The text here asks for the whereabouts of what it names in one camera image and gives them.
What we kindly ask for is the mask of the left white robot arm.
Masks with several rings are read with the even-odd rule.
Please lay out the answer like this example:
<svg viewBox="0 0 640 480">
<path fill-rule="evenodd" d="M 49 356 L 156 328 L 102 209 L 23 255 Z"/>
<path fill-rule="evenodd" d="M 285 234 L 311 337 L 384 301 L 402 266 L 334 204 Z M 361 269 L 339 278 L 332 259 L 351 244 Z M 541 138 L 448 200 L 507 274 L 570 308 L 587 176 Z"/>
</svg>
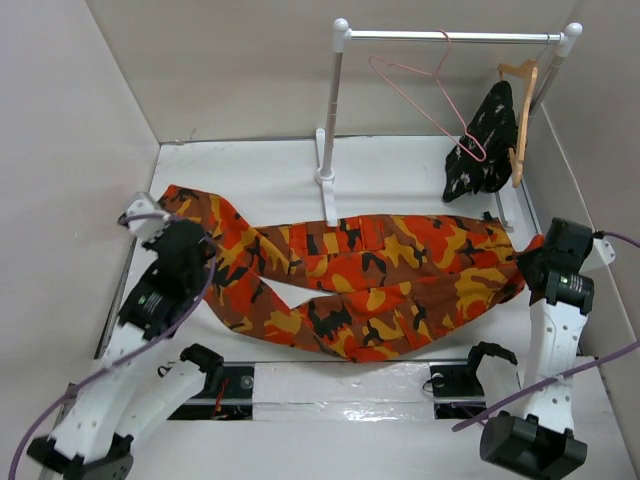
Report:
<svg viewBox="0 0 640 480">
<path fill-rule="evenodd" d="M 65 479 L 124 479 L 134 451 L 188 399 L 222 387 L 224 359 L 193 344 L 155 388 L 134 396 L 160 365 L 163 350 L 209 289 L 214 248 L 204 229 L 189 220 L 138 216 L 136 231 L 156 260 L 122 304 L 111 339 L 94 371 L 75 391 L 67 415 L 47 435 L 34 438 L 29 458 Z"/>
</svg>

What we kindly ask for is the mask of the orange camouflage trousers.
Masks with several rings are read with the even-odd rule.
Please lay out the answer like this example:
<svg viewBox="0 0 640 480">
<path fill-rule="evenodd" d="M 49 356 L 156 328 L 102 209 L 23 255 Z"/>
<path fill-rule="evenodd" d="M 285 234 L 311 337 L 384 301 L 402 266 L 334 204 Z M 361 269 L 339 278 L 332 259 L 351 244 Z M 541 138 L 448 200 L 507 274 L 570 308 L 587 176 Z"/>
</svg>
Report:
<svg viewBox="0 0 640 480">
<path fill-rule="evenodd" d="M 494 217 L 373 214 L 254 227 L 223 197 L 172 185 L 168 212 L 215 246 L 205 300 L 230 331 L 350 362 L 417 351 L 525 288 Z"/>
</svg>

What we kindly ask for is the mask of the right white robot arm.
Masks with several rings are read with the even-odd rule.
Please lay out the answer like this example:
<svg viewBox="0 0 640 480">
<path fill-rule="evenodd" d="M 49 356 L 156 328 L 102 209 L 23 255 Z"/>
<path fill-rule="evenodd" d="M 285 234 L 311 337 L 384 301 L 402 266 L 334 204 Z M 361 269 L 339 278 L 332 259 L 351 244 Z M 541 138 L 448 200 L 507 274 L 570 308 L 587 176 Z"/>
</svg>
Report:
<svg viewBox="0 0 640 480">
<path fill-rule="evenodd" d="M 543 244 L 516 260 L 530 291 L 530 352 L 522 385 L 499 389 L 485 411 L 479 454 L 526 479 L 563 479 L 586 460 L 569 371 L 594 302 L 594 282 L 581 272 L 592 248 L 590 228 L 554 218 Z"/>
</svg>

